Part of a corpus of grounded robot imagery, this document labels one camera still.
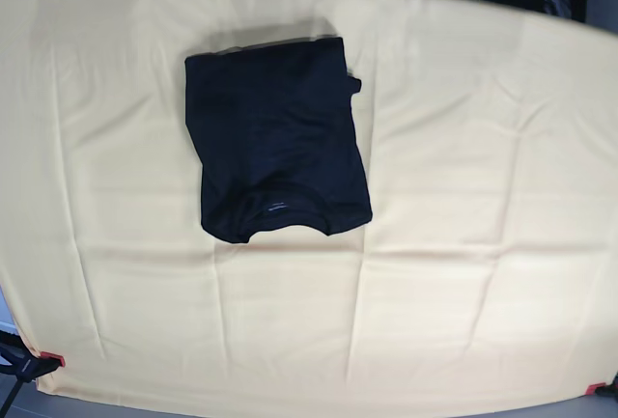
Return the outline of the dark navy T-shirt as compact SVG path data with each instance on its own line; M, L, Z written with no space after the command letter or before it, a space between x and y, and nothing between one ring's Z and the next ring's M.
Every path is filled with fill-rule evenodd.
M332 236L372 220L339 37L186 58L185 124L202 165L201 224L240 244L308 227Z

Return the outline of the yellow table cloth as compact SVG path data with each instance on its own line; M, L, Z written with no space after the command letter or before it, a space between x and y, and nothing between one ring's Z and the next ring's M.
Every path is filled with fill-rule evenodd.
M337 35L374 212L199 219L184 59ZM1 0L1 287L48 394L447 417L617 372L617 38L474 0Z

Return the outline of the red blue clamp left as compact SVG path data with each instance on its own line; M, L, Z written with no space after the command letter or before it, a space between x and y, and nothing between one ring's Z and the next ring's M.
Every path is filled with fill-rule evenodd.
M1 332L1 374L13 376L14 386L1 406L1 417L5 418L13 405L14 399L24 384L49 375L66 366L62 356L49 352L34 355L21 338L6 331Z

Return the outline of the red clamp right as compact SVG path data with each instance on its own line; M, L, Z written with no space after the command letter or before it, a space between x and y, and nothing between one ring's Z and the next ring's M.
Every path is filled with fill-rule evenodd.
M610 398L618 401L618 376L616 376L610 383L590 385L586 390L586 395Z

